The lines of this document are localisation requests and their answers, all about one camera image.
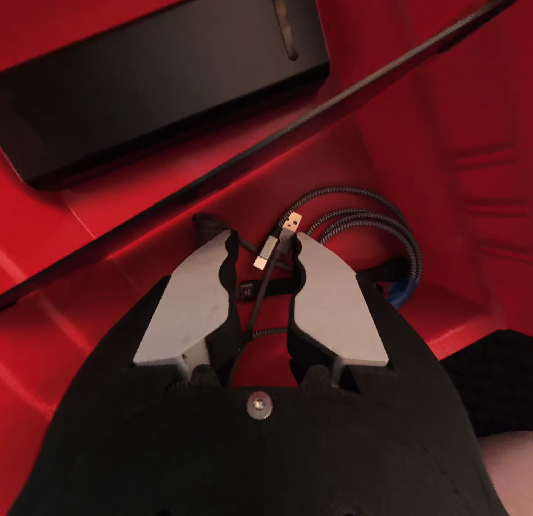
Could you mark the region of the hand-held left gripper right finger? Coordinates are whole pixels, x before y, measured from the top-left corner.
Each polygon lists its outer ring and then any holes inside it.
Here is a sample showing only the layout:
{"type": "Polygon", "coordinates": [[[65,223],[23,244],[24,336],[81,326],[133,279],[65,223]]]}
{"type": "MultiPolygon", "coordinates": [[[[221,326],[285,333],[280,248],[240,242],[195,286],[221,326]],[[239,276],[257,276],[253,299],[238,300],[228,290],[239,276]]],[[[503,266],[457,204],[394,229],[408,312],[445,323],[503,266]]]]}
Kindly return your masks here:
{"type": "Polygon", "coordinates": [[[298,382],[313,366],[331,386],[357,388],[352,368],[386,368],[389,356],[356,278],[338,255],[304,233],[294,237],[287,348],[298,382]]]}

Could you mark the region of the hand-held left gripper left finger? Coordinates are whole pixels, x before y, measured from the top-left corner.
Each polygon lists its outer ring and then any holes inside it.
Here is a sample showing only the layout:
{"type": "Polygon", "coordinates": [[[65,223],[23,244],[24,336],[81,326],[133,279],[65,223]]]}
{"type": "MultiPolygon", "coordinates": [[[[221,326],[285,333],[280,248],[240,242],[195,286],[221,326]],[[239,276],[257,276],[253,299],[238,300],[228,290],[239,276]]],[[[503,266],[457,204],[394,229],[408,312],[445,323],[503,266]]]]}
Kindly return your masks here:
{"type": "Polygon", "coordinates": [[[229,368],[242,346],[238,257],[238,234],[227,229],[173,271],[133,358],[136,366],[173,365],[184,381],[197,366],[229,368]]]}

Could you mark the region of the red plastic bin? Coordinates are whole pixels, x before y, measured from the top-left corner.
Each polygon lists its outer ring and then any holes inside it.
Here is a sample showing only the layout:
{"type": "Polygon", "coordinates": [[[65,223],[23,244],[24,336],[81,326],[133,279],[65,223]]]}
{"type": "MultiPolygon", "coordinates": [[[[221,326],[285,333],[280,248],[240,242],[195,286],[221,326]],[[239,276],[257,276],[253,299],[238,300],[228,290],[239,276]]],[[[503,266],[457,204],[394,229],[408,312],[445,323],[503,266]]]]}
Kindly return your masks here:
{"type": "MultiPolygon", "coordinates": [[[[1,292],[196,182],[253,143],[488,0],[316,0],[331,70],[315,95],[59,192],[25,185],[1,152],[1,292]]],[[[192,216],[253,244],[303,194],[367,188],[407,218],[419,289],[402,314],[444,358],[497,329],[532,335],[532,0],[517,0],[391,84],[344,100],[172,201],[87,266],[1,311],[1,515],[7,515],[76,372],[98,341],[195,249],[192,216]]]]}

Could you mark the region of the black usb hub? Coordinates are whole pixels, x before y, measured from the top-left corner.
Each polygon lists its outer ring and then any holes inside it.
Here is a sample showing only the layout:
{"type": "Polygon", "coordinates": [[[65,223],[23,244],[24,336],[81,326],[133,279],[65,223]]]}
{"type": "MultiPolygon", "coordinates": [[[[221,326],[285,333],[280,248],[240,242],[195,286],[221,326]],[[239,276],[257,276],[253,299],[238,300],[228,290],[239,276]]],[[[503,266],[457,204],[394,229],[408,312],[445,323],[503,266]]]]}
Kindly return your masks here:
{"type": "Polygon", "coordinates": [[[323,84],[316,0],[186,0],[1,72],[1,151],[33,188],[323,84]]]}

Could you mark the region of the dark mesh cloth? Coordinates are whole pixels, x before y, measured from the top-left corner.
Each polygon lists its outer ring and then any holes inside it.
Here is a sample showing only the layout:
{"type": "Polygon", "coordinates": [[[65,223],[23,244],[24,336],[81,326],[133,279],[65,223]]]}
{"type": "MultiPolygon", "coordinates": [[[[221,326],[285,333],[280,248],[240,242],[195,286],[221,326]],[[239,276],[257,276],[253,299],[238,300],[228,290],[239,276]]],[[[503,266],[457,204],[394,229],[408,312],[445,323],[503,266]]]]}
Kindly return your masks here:
{"type": "Polygon", "coordinates": [[[532,337],[498,330],[443,359],[441,365],[478,438],[532,431],[532,337]]]}

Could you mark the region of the dark bin divider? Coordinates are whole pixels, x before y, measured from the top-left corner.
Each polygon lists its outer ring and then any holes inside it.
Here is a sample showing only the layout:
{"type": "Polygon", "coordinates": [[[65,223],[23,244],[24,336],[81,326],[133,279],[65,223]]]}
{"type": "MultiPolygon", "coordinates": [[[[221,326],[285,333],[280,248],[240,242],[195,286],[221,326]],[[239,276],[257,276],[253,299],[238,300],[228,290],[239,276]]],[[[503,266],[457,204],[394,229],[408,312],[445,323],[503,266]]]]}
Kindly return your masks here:
{"type": "Polygon", "coordinates": [[[444,53],[489,22],[516,0],[474,0],[465,11],[456,14],[455,22],[427,38],[381,68],[386,60],[385,42],[397,39],[407,21],[397,21],[398,32],[388,28],[381,42],[377,29],[359,29],[358,36],[378,51],[370,61],[371,73],[362,77],[363,57],[359,51],[348,77],[357,82],[340,90],[340,72],[348,72],[347,58],[355,57],[355,46],[349,46],[348,35],[355,28],[342,28],[333,42],[342,42],[335,57],[330,78],[309,100],[285,107],[274,106],[265,113],[243,123],[199,131],[190,138],[168,141],[146,152],[141,160],[121,168],[90,185],[52,193],[60,199],[59,207],[69,210],[52,225],[51,213],[36,202],[28,206],[28,218],[41,220],[29,228],[17,220],[12,228],[1,227],[1,235],[10,235],[21,243],[21,254],[5,253],[1,245],[2,276],[12,273],[15,284],[7,289],[1,280],[1,310],[17,303],[32,292],[59,280],[73,271],[106,259],[145,233],[180,215],[193,204],[217,194],[232,181],[257,169],[292,146],[309,138],[326,125],[360,108],[395,81],[423,62],[444,53]]]}

